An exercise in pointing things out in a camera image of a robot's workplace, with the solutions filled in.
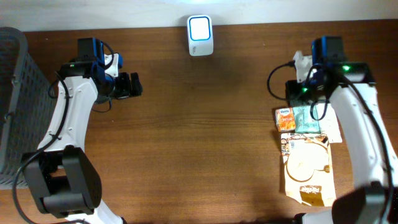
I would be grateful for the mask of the orange tissue packet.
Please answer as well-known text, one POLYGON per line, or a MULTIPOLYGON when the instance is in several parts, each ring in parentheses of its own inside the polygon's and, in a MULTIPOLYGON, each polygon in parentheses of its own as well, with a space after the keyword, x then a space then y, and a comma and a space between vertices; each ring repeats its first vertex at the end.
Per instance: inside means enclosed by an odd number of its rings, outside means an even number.
POLYGON ((294 131, 296 128, 293 108, 280 108, 275 111, 275 123, 279 132, 294 131))

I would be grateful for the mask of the teal wipes packet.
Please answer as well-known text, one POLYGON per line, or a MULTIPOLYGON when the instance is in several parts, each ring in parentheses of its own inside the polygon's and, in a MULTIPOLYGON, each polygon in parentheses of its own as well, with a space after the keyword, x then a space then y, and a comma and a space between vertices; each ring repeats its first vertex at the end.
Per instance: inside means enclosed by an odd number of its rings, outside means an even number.
POLYGON ((293 107, 293 112, 296 133, 320 133, 319 122, 310 116, 310 106, 295 106, 293 107))

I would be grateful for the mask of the white tube gold cap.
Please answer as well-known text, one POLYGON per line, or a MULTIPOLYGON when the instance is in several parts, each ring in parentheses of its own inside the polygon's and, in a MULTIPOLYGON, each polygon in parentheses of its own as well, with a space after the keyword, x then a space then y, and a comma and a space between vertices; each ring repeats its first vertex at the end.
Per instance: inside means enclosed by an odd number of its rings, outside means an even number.
POLYGON ((324 103, 317 103, 315 105, 317 114, 314 114, 314 118, 318 120, 320 132, 326 134, 329 138, 330 143, 342 143, 342 137, 340 133, 340 127, 338 119, 331 104, 327 104, 325 110, 324 103))

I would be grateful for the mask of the glutinous rice bag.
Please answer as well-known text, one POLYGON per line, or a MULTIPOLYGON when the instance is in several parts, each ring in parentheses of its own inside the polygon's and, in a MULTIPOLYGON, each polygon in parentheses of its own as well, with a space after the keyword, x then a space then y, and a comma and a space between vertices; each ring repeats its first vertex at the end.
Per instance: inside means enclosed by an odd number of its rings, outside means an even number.
POLYGON ((328 136, 282 133, 280 143, 286 196, 306 206, 332 206, 336 193, 328 136))

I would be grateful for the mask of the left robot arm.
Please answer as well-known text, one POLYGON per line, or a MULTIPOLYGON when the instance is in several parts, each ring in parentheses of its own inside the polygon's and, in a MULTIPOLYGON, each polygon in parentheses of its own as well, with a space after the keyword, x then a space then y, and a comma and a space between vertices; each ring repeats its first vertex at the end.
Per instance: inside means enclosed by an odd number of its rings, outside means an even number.
POLYGON ((141 96, 137 73, 120 72, 120 53, 95 37, 78 39, 78 55, 55 72, 57 104, 36 152, 25 153, 23 175, 38 211, 61 223, 125 223, 102 199, 99 173, 85 154, 94 105, 141 96))

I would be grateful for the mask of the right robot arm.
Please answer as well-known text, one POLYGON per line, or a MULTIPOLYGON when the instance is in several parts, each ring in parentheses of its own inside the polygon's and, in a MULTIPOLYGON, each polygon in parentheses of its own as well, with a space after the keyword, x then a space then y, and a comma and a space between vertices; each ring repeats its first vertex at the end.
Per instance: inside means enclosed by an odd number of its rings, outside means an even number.
POLYGON ((325 102, 343 128, 354 190, 330 210, 299 213, 296 223, 397 223, 397 155, 381 118, 376 81, 365 62, 346 58, 343 39, 312 42, 312 62, 295 58, 297 81, 286 87, 288 101, 325 102))

